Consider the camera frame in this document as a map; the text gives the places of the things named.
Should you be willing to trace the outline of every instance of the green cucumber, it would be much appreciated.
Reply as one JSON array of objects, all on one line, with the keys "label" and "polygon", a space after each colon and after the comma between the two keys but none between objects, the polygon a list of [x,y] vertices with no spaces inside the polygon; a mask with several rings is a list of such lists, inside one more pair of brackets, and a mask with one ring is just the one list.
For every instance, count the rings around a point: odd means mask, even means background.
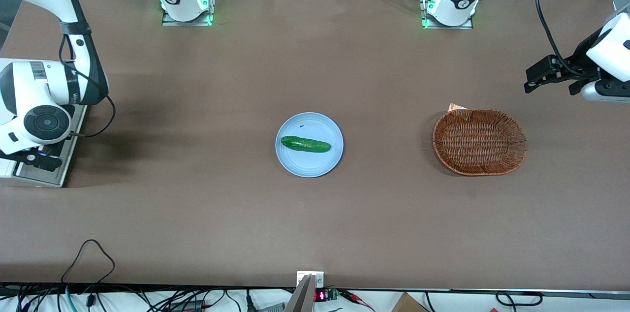
[{"label": "green cucumber", "polygon": [[287,146],[288,148],[295,151],[324,153],[328,152],[328,150],[330,149],[330,144],[328,144],[327,142],[302,139],[301,137],[297,136],[282,137],[281,142],[284,146]]}]

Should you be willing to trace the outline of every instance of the light blue plate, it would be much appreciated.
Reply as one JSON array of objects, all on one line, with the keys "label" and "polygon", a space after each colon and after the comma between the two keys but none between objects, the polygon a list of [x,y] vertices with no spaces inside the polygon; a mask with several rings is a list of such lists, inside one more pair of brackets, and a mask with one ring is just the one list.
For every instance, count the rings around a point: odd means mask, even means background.
[{"label": "light blue plate", "polygon": [[[324,141],[330,150],[324,153],[295,151],[281,143],[285,136]],[[337,166],[344,153],[344,137],[339,126],[332,119],[320,113],[293,115],[282,124],[276,136],[276,155],[282,166],[298,177],[315,178],[324,175]]]}]

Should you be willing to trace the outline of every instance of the brown wicker basket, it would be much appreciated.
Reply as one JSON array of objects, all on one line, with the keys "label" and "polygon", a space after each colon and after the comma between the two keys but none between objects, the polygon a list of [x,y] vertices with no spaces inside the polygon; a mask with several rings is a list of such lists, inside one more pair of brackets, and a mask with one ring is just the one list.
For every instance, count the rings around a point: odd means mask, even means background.
[{"label": "brown wicker basket", "polygon": [[504,175],[525,159],[527,141],[518,123],[499,110],[460,109],[435,124],[435,153],[461,175]]}]

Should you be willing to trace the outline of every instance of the mounting plate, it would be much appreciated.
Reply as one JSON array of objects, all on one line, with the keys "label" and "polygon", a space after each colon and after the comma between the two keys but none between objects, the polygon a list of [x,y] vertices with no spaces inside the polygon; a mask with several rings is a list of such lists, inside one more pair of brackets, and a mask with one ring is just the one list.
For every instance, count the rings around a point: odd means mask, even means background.
[{"label": "mounting plate", "polygon": [[315,278],[317,279],[317,288],[322,288],[324,287],[324,272],[312,272],[312,271],[308,271],[308,270],[301,270],[299,272],[297,272],[297,281],[295,283],[295,286],[299,285],[300,282],[302,281],[302,278],[304,278],[304,276],[307,275],[314,275]]}]

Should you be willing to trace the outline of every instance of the brown table surface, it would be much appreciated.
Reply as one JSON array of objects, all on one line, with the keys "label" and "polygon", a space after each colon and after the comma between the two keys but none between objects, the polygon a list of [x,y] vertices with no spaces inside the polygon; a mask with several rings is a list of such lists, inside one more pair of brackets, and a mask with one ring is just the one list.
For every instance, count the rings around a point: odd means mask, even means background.
[{"label": "brown table surface", "polygon": [[[565,56],[612,0],[542,0]],[[551,52],[534,0],[484,0],[473,31],[423,30],[417,0],[219,0],[209,28],[160,26],[157,0],[81,0],[119,114],[79,142],[66,189],[0,188],[0,281],[57,281],[87,238],[108,282],[630,289],[627,105],[523,92]],[[3,57],[56,59],[22,4]],[[466,178],[430,136],[450,102],[520,123],[527,159]],[[279,164],[296,113],[339,124],[321,178]],[[93,108],[86,132],[109,116]],[[106,260],[90,247],[71,281]]]}]

